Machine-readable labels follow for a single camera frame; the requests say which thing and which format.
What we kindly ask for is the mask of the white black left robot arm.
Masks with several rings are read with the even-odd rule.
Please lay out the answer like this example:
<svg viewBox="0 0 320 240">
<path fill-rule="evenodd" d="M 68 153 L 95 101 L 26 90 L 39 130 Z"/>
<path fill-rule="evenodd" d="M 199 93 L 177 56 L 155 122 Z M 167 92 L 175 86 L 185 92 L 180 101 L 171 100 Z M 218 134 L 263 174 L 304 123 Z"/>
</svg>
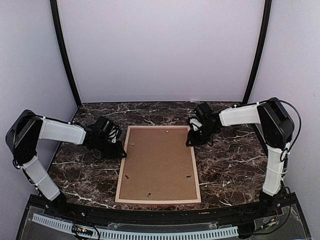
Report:
<svg viewBox="0 0 320 240">
<path fill-rule="evenodd" d="M 102 158 L 125 158 L 119 125 L 105 116 L 88 126 L 72 124 L 41 116 L 26 109 L 17 118 L 5 136 L 5 142 L 13 155 L 13 164 L 21 169 L 44 197 L 51 201 L 51 210 L 60 218 L 67 218 L 70 206 L 61 198 L 64 195 L 40 162 L 36 151 L 39 140 L 50 140 L 86 147 L 99 152 Z"/>
</svg>

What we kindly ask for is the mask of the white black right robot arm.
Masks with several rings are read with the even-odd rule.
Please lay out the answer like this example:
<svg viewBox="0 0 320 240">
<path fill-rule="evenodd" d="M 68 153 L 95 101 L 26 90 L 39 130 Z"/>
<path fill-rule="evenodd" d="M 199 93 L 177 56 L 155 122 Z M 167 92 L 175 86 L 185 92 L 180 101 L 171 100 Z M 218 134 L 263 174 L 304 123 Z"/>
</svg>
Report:
<svg viewBox="0 0 320 240">
<path fill-rule="evenodd" d="M 187 120 L 190 129 L 185 144 L 188 147 L 205 144 L 211 146 L 213 136 L 224 127 L 260 125 L 267 147 L 267 166 L 262 192 L 274 196 L 280 191 L 281 181 L 287 172 L 288 155 L 295 129 L 292 118 L 283 107 L 283 101 L 274 97 L 243 106 L 235 105 L 220 111 L 213 111 L 209 104 L 204 102 L 193 111 L 196 116 Z"/>
</svg>

